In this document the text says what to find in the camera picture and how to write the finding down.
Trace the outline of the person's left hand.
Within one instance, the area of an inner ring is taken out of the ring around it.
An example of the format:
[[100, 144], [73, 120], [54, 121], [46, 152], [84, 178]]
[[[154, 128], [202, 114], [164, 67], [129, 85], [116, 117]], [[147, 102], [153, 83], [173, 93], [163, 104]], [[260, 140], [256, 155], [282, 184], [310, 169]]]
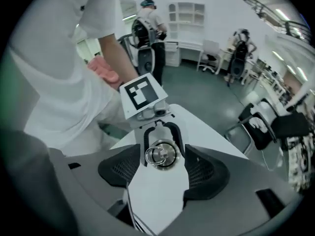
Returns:
[[106, 62], [103, 56], [96, 55], [87, 64], [88, 69], [95, 72], [104, 82], [106, 82], [113, 89], [118, 90], [123, 83], [117, 72]]

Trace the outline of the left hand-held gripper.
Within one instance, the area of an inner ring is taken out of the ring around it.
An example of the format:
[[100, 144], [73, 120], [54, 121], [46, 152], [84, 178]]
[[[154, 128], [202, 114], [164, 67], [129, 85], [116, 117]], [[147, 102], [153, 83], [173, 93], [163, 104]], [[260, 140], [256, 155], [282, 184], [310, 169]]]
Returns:
[[[150, 147], [149, 134], [156, 129], [157, 120], [171, 114], [170, 105], [166, 103], [168, 94], [152, 74], [144, 74], [120, 86], [120, 95], [124, 116], [131, 128], [143, 126], [143, 165], [147, 167], [145, 152]], [[163, 127], [168, 128], [172, 135], [172, 140], [163, 143], [172, 148], [173, 161], [184, 157], [185, 146], [178, 125], [166, 122]]]

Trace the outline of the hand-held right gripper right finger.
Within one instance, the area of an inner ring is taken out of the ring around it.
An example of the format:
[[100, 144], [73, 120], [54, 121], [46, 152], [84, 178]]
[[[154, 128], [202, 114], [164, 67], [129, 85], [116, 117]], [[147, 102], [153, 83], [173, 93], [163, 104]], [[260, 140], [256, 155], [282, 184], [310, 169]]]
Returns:
[[302, 196], [275, 173], [242, 157], [186, 145], [185, 222], [266, 222]]

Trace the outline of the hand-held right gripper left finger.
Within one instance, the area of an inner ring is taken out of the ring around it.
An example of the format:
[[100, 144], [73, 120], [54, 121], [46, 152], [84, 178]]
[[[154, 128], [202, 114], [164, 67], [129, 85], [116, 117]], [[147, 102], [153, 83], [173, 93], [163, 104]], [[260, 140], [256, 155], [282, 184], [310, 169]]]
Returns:
[[140, 165], [140, 146], [66, 157], [49, 157], [62, 191], [76, 217], [132, 216], [128, 186]]

